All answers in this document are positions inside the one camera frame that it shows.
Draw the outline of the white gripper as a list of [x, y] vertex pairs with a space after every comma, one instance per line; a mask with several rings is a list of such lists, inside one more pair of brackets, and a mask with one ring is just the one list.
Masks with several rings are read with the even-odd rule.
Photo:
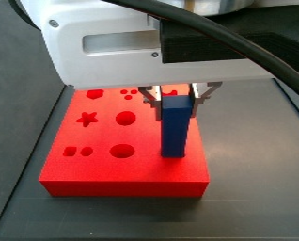
[[157, 121], [161, 92], [152, 85], [271, 77], [247, 59], [163, 62], [159, 21], [101, 0], [20, 3], [40, 28], [62, 83], [74, 89], [138, 87]]

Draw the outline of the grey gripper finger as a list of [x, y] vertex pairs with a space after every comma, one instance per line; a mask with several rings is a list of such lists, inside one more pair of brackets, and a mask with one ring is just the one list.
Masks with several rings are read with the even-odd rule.
[[205, 83], [192, 83], [189, 85], [188, 95], [192, 101], [192, 115], [195, 118], [197, 114], [199, 106], [211, 97], [213, 91], [221, 86], [221, 82], [205, 82]]

